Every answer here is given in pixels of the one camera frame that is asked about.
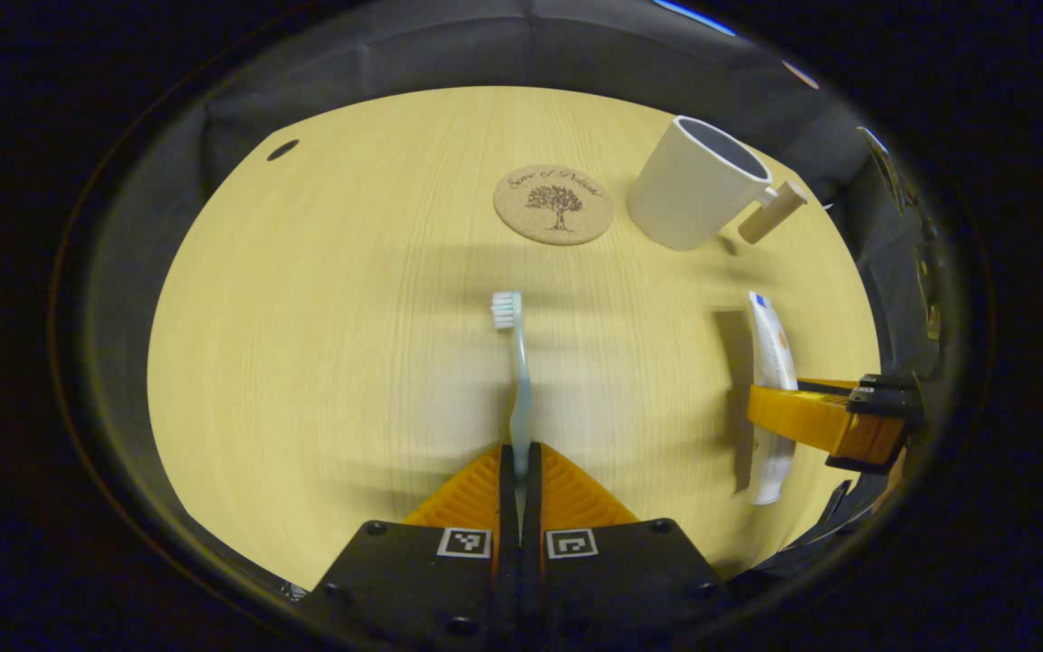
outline mug handle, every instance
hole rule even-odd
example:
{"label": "mug handle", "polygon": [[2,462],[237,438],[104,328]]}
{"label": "mug handle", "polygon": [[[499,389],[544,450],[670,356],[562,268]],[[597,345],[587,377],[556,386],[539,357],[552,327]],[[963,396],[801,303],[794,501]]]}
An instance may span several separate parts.
{"label": "mug handle", "polygon": [[758,203],[758,209],[739,224],[739,236],[749,244],[755,244],[771,234],[786,216],[807,203],[807,193],[798,183],[783,182],[778,191],[762,190]]}

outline wooden table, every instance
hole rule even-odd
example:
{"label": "wooden table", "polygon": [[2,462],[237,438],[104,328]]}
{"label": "wooden table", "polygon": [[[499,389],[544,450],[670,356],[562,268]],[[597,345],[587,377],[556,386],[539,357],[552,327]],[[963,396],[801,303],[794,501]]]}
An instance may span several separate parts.
{"label": "wooden table", "polygon": [[[195,220],[155,314],[150,416],[190,514],[314,586],[364,520],[402,520],[508,438],[510,340],[489,300],[520,290],[538,441],[638,517],[677,518],[727,575],[810,527],[855,475],[799,446],[778,504],[746,499],[746,293],[774,300],[800,376],[857,379],[878,370],[860,277],[816,201],[754,246],[743,215],[692,251],[642,235],[624,197],[671,117],[455,88],[266,138]],[[796,178],[760,158],[777,185]],[[501,222],[493,187],[538,162],[604,183],[605,235],[555,247]]]}

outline tree design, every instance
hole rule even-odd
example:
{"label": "tree design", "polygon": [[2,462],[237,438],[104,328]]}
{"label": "tree design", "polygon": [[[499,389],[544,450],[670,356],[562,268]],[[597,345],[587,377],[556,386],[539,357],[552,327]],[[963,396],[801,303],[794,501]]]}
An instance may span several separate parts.
{"label": "tree design", "polygon": [[551,210],[558,215],[558,221],[547,231],[574,231],[566,227],[562,214],[582,210],[582,199],[574,190],[563,189],[561,186],[538,186],[530,190],[530,197],[525,206],[528,210]]}

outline cork coaster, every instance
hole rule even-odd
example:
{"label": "cork coaster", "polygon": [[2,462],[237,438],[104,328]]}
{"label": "cork coaster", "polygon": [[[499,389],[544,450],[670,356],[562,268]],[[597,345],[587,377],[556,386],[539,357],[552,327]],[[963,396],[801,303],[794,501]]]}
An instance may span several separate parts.
{"label": "cork coaster", "polygon": [[614,202],[601,183],[560,165],[531,165],[506,174],[493,190],[502,222],[545,244],[582,244],[605,234]]}

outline white mug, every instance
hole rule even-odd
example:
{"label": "white mug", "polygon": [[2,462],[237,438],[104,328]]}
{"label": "white mug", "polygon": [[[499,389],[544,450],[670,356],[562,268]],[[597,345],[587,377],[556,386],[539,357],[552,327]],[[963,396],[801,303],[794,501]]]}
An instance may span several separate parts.
{"label": "white mug", "polygon": [[[656,243],[693,249],[735,219],[748,203],[760,202],[743,228],[756,243],[806,202],[799,186],[771,189],[771,170],[745,145],[702,120],[676,116],[651,152],[626,203],[630,218]],[[783,197],[765,210],[777,197]]]}

